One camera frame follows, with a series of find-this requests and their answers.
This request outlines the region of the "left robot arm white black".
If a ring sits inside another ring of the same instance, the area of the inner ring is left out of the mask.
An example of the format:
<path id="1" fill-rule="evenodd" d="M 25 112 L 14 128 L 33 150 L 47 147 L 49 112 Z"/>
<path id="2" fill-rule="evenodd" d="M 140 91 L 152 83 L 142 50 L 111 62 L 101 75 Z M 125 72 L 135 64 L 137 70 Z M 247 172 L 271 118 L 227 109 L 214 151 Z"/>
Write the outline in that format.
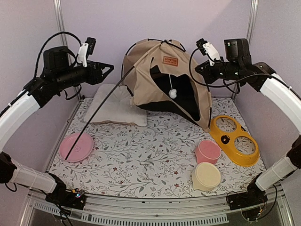
<path id="1" fill-rule="evenodd" d="M 44 107 L 55 95 L 82 83 L 96 85 L 114 70 L 110 64 L 84 60 L 78 66 L 70 64 L 73 53 L 66 47 L 54 47 L 43 54 L 44 67 L 40 77 L 28 82 L 19 95 L 0 114 L 0 146 L 3 148 L 18 128 L 35 112 Z M 0 182 L 14 183 L 39 189 L 48 201 L 66 204 L 71 192 L 56 175 L 42 173 L 14 161 L 9 154 L 0 152 Z"/>

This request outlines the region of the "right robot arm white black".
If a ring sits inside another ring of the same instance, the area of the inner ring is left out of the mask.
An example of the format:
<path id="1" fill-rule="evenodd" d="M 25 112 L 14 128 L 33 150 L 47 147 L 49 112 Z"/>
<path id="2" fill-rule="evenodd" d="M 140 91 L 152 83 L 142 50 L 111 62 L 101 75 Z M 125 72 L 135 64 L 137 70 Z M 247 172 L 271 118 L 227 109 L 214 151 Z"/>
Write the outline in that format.
<path id="1" fill-rule="evenodd" d="M 212 43 L 200 39 L 198 50 L 209 60 L 195 67 L 203 76 L 207 87 L 218 79 L 230 80 L 240 86 L 249 84 L 254 90 L 270 99 L 294 124 L 301 129 L 301 98 L 276 72 L 264 62 L 252 63 L 247 39 L 224 40 L 226 61 L 220 57 Z M 265 191 L 301 168 L 301 139 L 297 138 L 291 149 L 266 171 L 257 175 L 242 194 L 231 194 L 226 201 L 231 210 L 241 209 L 267 201 Z"/>

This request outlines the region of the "black tent pole long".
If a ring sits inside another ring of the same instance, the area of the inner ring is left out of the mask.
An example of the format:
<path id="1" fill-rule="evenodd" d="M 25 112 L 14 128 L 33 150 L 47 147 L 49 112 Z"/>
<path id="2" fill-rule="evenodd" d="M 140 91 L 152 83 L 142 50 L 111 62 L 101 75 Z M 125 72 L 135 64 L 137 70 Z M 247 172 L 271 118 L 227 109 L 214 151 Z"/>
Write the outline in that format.
<path id="1" fill-rule="evenodd" d="M 136 66 L 131 66 L 128 71 L 125 73 L 125 75 L 122 76 L 122 78 L 117 82 L 116 85 L 114 85 L 114 87 L 109 91 L 109 93 L 103 98 L 103 100 L 101 101 L 101 103 L 98 105 L 98 107 L 95 109 L 95 111 L 92 113 L 92 115 L 89 117 L 88 121 L 86 122 L 85 126 L 83 127 L 83 129 L 80 131 L 80 133 L 76 136 L 75 141 L 73 142 L 72 146 L 70 147 L 68 153 L 66 154 L 64 160 L 65 161 L 70 161 L 69 157 L 70 155 L 73 153 L 73 150 L 75 149 L 75 146 L 77 145 L 77 143 L 79 142 L 79 140 L 81 139 L 81 137 L 83 136 L 84 132 L 86 131 L 86 129 L 88 128 L 89 124 L 91 124 L 92 120 L 99 114 L 99 112 L 104 113 L 104 112 L 108 112 L 108 110 L 103 110 L 103 107 L 110 107 L 111 105 L 107 104 L 108 100 L 110 100 L 111 96 L 114 95 L 115 90 L 119 89 L 119 87 L 121 86 L 121 83 L 125 81 L 125 78 L 128 77 L 128 75 L 130 73 L 132 73 L 134 71 L 134 69 L 136 68 Z"/>

